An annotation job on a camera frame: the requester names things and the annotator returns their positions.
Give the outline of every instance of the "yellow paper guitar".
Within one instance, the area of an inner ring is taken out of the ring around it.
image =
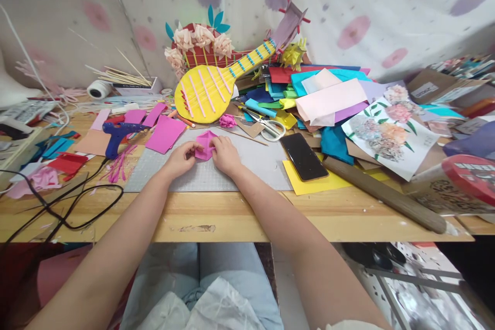
[[[228,107],[236,80],[283,51],[297,34],[306,10],[301,12],[290,2],[276,31],[258,48],[225,68],[199,65],[186,72],[175,89],[178,113],[200,124],[220,118]]]

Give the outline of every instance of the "person's right hand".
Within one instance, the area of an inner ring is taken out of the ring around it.
[[[215,147],[212,151],[215,166],[227,174],[229,177],[241,170],[242,163],[237,149],[232,144],[229,137],[215,137],[210,142],[210,147]]]

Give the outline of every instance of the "wooden rolling pin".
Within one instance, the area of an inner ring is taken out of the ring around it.
[[[339,177],[376,197],[392,209],[414,220],[423,227],[439,234],[443,234],[447,230],[447,223],[440,215],[370,175],[363,173],[362,170],[332,157],[327,157],[323,161],[323,165]]]

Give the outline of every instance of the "white cable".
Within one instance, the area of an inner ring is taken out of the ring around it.
[[[2,8],[4,14],[5,14],[5,18],[7,18],[7,22],[10,26],[10,29],[12,30],[15,38],[17,39],[17,42],[19,43],[23,53],[24,53],[24,56],[26,57],[26,59],[28,60],[29,62],[29,65],[31,66],[32,68],[32,71],[34,72],[34,74],[36,75],[36,79],[38,80],[38,82],[41,84],[41,86],[43,87],[43,89],[47,92],[47,94],[49,95],[49,97],[51,99],[53,99],[53,101],[57,104],[57,106],[62,110],[62,112],[65,114],[65,117],[67,118],[67,122],[62,124],[62,126],[57,130],[57,132],[54,134],[54,136],[57,136],[59,135],[59,133],[70,123],[71,121],[71,118],[69,117],[69,114],[64,110],[64,108],[62,107],[62,105],[59,103],[59,101],[56,101],[55,98],[53,97],[53,95],[50,93],[50,91],[46,88],[45,84],[43,83],[43,81],[41,80],[41,77],[40,75],[38,74],[38,70],[36,69],[34,63],[32,62],[31,60],[31,57],[29,56],[29,54],[27,53],[27,50],[26,48],[24,47],[24,44],[22,43],[21,41],[21,38],[19,37],[19,35],[17,34],[17,31],[15,30],[15,27],[14,25],[12,24],[12,21],[10,20],[10,17],[9,17],[9,14],[7,13],[7,11],[5,10],[4,6],[0,3],[0,8]]]

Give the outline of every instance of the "smartphone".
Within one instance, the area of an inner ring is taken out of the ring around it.
[[[280,142],[303,182],[328,176],[328,171],[301,133],[282,137]]]

